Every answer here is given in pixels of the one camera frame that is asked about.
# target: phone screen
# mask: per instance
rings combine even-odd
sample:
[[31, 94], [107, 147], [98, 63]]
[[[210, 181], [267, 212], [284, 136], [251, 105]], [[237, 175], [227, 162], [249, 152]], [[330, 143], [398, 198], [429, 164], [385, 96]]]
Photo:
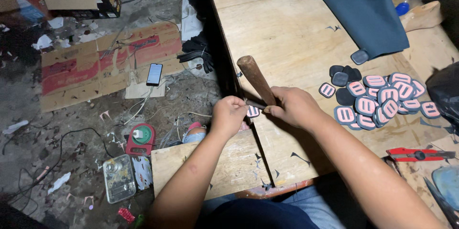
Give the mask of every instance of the phone screen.
[[158, 86], [159, 79], [161, 78], [161, 71], [163, 70], [162, 64], [151, 64], [150, 71], [148, 72], [148, 78], [146, 80], [146, 85], [148, 86]]

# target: blue bottle cap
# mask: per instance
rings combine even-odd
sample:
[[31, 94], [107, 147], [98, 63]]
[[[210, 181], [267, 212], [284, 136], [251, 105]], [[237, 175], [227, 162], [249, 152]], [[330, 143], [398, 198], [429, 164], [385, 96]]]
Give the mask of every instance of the blue bottle cap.
[[395, 7], [395, 11], [399, 16], [406, 14], [409, 10], [410, 5], [406, 2], [399, 3], [399, 5]]

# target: pink scrap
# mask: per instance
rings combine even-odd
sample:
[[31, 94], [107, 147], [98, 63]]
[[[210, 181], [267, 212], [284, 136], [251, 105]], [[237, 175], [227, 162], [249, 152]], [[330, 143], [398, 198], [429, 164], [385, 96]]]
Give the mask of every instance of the pink scrap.
[[128, 223], [132, 223], [135, 220], [135, 217], [129, 212], [127, 208], [120, 207], [118, 210], [118, 214], [120, 214]]

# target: plywood surface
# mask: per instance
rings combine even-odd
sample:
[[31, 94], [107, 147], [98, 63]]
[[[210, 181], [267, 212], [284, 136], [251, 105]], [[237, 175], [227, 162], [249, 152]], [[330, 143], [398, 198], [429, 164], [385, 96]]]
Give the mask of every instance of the plywood surface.
[[[456, 141], [459, 137], [454, 135], [446, 136], [445, 138], [431, 142], [434, 150], [443, 151], [456, 151], [456, 157], [459, 153], [459, 144], [454, 144], [453, 138]], [[431, 182], [432, 172], [440, 167], [446, 167], [450, 165], [459, 165], [459, 159], [449, 159], [449, 163], [446, 161], [429, 161], [429, 162], [397, 162], [399, 172], [406, 182], [418, 193], [419, 197], [426, 203], [426, 205], [433, 211], [445, 227], [451, 228], [448, 220], [443, 214], [442, 210], [438, 206], [438, 203], [432, 197], [423, 177], [427, 177]]]
[[[213, 1], [233, 64], [241, 56], [253, 56], [269, 85], [308, 91], [326, 113], [333, 115], [336, 98], [322, 97], [318, 88], [330, 82], [331, 65], [357, 67], [349, 56], [358, 48], [323, 0]], [[341, 29], [334, 31], [328, 26]], [[368, 61], [358, 68], [363, 76], [401, 72], [419, 79], [402, 53]], [[244, 76], [239, 80], [248, 94], [258, 95]], [[386, 155], [387, 149], [416, 147], [447, 135], [444, 129], [420, 125], [420, 116], [397, 115], [382, 129], [349, 131], [378, 156]], [[307, 133], [264, 114], [253, 121], [277, 187], [333, 170]], [[428, 122], [448, 126], [443, 119]], [[311, 164], [291, 157], [292, 153]]]
[[[155, 196], [181, 167], [197, 144], [181, 144], [152, 151], [153, 189]], [[267, 168], [263, 159], [256, 164], [255, 153], [260, 156], [252, 130], [237, 133], [223, 148], [215, 172], [212, 189], [208, 188], [206, 200], [261, 186], [261, 179], [269, 183]]]

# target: hand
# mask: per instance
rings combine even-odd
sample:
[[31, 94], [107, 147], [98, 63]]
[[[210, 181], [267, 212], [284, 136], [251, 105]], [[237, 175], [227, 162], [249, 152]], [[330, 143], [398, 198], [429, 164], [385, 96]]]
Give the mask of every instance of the hand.
[[221, 99], [213, 107], [210, 133], [218, 134], [228, 141], [239, 131], [248, 110], [246, 103], [236, 96]]
[[327, 114], [306, 91], [296, 87], [271, 87], [274, 96], [282, 102], [282, 107], [267, 106], [264, 111], [295, 127], [312, 132], [322, 117]]

